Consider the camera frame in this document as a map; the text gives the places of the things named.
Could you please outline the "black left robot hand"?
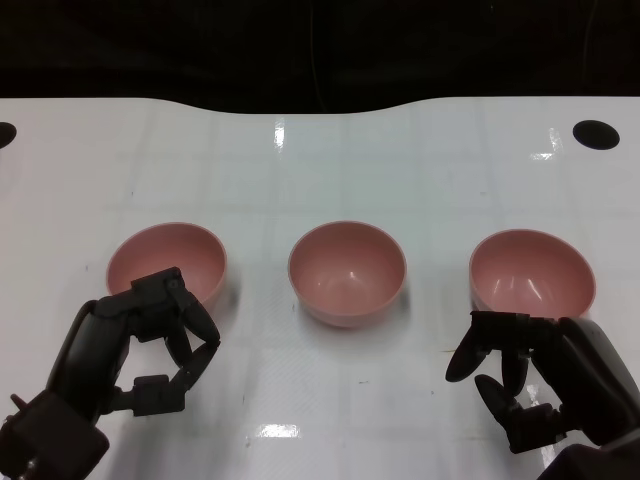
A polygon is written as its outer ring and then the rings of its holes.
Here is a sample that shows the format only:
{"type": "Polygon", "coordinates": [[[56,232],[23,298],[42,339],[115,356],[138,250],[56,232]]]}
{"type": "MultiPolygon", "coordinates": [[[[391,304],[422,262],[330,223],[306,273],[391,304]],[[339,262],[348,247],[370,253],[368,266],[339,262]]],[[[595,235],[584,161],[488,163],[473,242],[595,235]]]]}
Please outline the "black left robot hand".
{"type": "Polygon", "coordinates": [[[220,340],[211,316],[172,267],[132,281],[124,292],[86,302],[46,387],[91,424],[114,411],[130,410],[136,417],[180,412],[220,340]],[[176,375],[138,377],[129,391],[118,387],[132,338],[163,340],[179,368],[176,375]]]}

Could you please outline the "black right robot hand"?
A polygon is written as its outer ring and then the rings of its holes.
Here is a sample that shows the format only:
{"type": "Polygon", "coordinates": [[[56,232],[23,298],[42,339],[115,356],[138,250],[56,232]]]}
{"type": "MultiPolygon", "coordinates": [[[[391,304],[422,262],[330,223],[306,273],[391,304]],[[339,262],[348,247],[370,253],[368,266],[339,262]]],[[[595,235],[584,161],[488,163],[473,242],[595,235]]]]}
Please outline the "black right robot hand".
{"type": "Polygon", "coordinates": [[[505,430],[512,453],[548,446],[578,430],[597,446],[639,426],[639,388],[607,335],[582,318],[474,311],[446,370],[449,382],[474,374],[489,353],[501,353],[501,380],[478,375],[485,405],[505,430]],[[561,404],[523,407],[516,399],[534,366],[561,404]]]}

